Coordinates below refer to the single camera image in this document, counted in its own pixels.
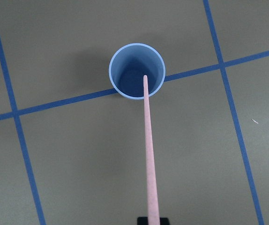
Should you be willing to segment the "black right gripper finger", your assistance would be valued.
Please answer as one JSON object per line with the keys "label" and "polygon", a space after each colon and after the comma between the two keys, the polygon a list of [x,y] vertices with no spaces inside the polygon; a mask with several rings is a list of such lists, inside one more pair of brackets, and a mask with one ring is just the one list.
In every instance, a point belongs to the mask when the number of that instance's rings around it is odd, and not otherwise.
{"label": "black right gripper finger", "polygon": [[[149,225],[148,218],[147,217],[138,217],[137,218],[137,225]],[[169,219],[168,218],[160,218],[160,225],[169,225]]]}

